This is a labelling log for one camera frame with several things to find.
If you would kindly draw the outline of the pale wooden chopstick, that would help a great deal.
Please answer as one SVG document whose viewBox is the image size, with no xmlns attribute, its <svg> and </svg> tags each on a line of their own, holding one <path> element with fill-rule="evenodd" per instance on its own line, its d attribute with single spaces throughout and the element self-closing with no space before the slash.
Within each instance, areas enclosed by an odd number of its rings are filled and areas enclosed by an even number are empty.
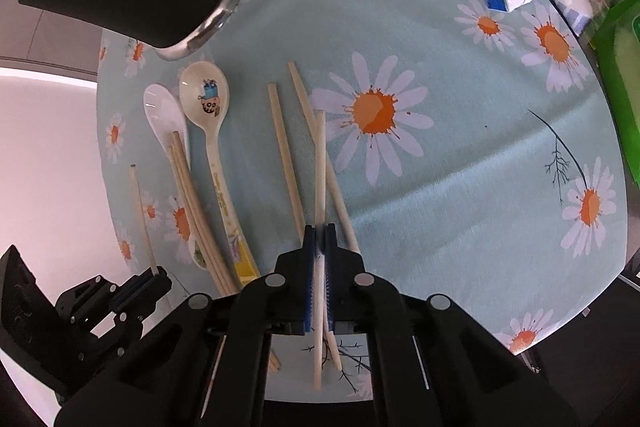
<svg viewBox="0 0 640 427">
<path fill-rule="evenodd" d="M 326 222 L 326 113 L 319 110 L 314 129 L 314 227 L 317 233 L 317 252 L 314 260 L 314 389 L 322 385 L 323 324 L 324 324 L 324 258 L 322 229 Z"/>
</svg>

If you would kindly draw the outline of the green plastic bag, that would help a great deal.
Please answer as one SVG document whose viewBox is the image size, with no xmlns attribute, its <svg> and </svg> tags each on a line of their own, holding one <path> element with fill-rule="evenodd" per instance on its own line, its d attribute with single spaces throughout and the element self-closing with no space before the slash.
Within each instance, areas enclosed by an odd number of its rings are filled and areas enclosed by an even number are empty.
<svg viewBox="0 0 640 427">
<path fill-rule="evenodd" d="M 639 185 L 639 0 L 622 0 L 608 10 L 590 46 L 631 178 Z"/>
</svg>

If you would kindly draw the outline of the thin wooden chopstick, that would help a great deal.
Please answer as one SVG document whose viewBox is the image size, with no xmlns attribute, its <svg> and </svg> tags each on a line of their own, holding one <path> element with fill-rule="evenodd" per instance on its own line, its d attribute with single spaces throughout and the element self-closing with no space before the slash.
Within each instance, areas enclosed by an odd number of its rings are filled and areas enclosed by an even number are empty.
<svg viewBox="0 0 640 427">
<path fill-rule="evenodd" d="M 150 269 L 153 275 L 157 275 L 158 273 L 160 273 L 160 270 L 158 269 L 158 266 L 157 266 L 157 262 L 153 253 L 151 239 L 149 236 L 149 231 L 145 223 L 144 209 L 142 205 L 140 186 L 139 186 L 139 181 L 137 176 L 137 166 L 134 164 L 131 164 L 129 166 L 129 182 L 130 182 L 132 200 L 134 201 L 134 212 L 136 213 L 136 218 L 137 218 L 139 230 L 143 239 L 145 252 L 149 259 Z"/>
</svg>

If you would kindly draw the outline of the white ceramic spoon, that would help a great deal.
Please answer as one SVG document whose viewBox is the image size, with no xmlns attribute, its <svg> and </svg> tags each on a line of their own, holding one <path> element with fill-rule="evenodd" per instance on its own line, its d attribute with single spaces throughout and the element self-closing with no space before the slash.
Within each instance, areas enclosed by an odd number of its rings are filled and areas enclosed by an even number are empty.
<svg viewBox="0 0 640 427">
<path fill-rule="evenodd" d="M 171 156 L 172 138 L 175 132 L 183 142 L 186 156 L 189 155 L 186 117 L 182 113 L 181 106 L 174 95 L 159 83 L 152 83 L 145 88 L 142 104 L 145 118 L 169 161 L 175 183 L 178 183 L 175 163 Z M 189 161 L 188 166 L 191 166 L 189 156 L 186 160 Z M 186 214 L 180 188 L 177 188 L 177 191 L 177 196 L 169 197 L 169 215 L 166 218 L 169 232 L 165 235 L 165 239 L 178 244 L 176 257 L 179 262 L 194 263 L 204 270 L 206 262 L 198 248 L 198 242 Z"/>
</svg>

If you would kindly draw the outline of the daisy print tablecloth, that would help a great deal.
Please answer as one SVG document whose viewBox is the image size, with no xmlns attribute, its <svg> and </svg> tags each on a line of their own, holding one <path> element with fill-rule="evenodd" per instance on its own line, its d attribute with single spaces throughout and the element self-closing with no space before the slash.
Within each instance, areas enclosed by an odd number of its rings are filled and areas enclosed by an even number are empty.
<svg viewBox="0 0 640 427">
<path fill-rule="evenodd" d="M 367 269 L 443 293 L 521 352 L 623 269 L 624 169 L 608 104 L 548 0 L 242 0 L 194 54 L 228 79 L 220 155 L 260 271 L 299 244 L 272 123 L 278 87 L 300 198 L 314 146 L 288 72 L 326 114 Z"/>
</svg>

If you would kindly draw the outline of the cartoon print ceramic spoon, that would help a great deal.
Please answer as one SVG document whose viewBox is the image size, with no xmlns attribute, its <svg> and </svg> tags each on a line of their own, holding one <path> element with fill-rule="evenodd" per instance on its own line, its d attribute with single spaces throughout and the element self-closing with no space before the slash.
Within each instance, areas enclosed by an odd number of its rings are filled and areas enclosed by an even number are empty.
<svg viewBox="0 0 640 427">
<path fill-rule="evenodd" d="M 260 272 L 234 209 L 220 158 L 219 135 L 230 105 L 228 80 L 214 63 L 195 62 L 180 76 L 179 98 L 186 118 L 205 134 L 209 171 L 224 224 L 224 234 L 236 277 L 245 286 L 258 279 Z"/>
</svg>

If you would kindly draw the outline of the long wooden chopstick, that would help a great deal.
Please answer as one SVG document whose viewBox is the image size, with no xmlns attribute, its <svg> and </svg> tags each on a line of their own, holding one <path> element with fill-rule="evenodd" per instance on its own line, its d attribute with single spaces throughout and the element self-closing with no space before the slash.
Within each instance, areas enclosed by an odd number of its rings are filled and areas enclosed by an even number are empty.
<svg viewBox="0 0 640 427">
<path fill-rule="evenodd" d="M 329 330 L 328 305 L 326 304 L 326 258 L 324 257 L 324 228 L 326 227 L 326 114 L 312 113 L 302 77 L 294 62 L 288 62 L 297 98 L 314 141 L 314 247 L 312 247 L 312 329 L 314 330 L 314 387 L 322 383 L 323 349 L 328 347 L 329 356 L 337 370 L 343 370 L 340 349 L 335 335 Z"/>
</svg>

